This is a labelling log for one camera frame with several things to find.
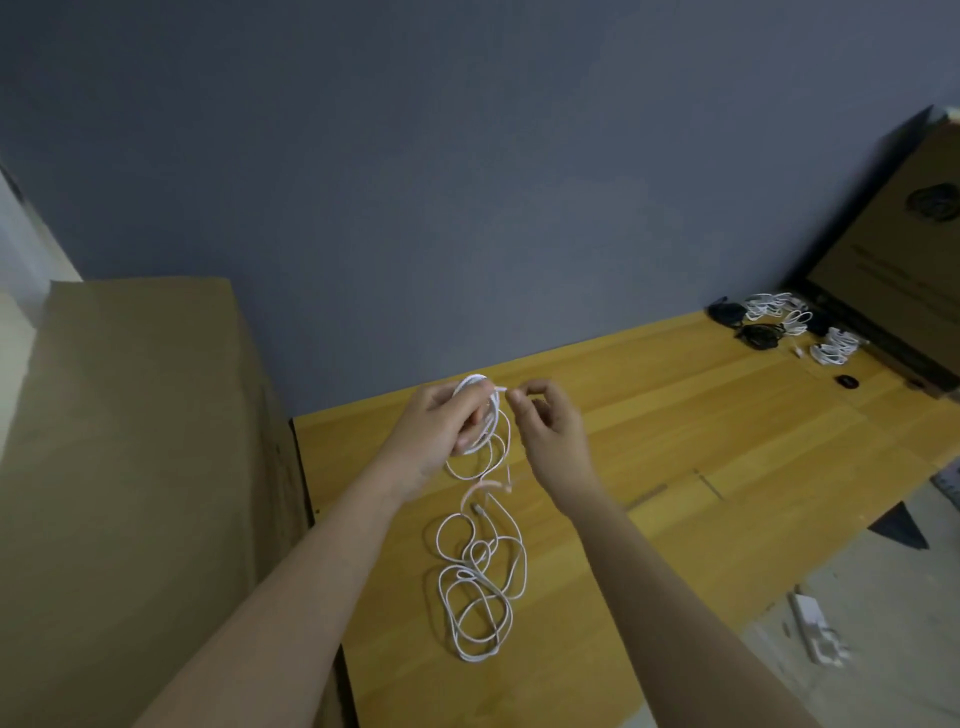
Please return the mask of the printed flat cardboard box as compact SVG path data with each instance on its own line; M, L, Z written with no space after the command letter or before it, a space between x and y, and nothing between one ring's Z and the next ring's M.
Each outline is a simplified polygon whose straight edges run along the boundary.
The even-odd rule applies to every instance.
M960 106L881 140L786 285L909 385L960 403Z

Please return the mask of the person's right forearm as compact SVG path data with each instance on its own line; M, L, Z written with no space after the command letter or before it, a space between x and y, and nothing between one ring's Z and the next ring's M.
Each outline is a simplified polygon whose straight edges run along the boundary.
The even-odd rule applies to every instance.
M579 536L657 728L821 728L598 481L548 493Z

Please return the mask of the person's left forearm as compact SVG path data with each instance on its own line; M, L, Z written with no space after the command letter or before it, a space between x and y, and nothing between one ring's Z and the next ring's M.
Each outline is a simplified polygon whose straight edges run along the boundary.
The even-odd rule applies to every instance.
M422 485L364 472L133 728L309 728L387 531Z

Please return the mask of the large plain cardboard box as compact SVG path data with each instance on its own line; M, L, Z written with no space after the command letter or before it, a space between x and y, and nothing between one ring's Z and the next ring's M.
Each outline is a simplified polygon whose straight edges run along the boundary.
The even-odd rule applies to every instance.
M306 495L228 280L55 283L0 457L0 728L129 728Z

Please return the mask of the person's left hand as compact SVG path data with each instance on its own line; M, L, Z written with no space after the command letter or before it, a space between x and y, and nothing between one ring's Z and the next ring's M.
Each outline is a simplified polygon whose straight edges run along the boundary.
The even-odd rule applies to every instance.
M487 412L443 411L439 385L417 389L373 460L379 480L401 503L411 500L452 456L463 455L483 435Z

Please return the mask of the white plastic part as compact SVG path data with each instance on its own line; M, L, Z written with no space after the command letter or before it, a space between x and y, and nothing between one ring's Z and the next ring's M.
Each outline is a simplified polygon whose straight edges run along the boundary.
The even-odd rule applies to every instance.
M828 622L818 600L802 585L795 585L787 594L787 602L809 661L820 667L844 668L853 654Z

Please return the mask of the person's right hand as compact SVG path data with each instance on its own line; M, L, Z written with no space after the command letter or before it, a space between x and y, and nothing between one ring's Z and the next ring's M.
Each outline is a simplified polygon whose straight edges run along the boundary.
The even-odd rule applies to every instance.
M534 452L524 451L535 480L558 509L571 516L582 503L604 495L582 415L569 394L551 379L529 380L510 390L524 390L536 400L537 444Z

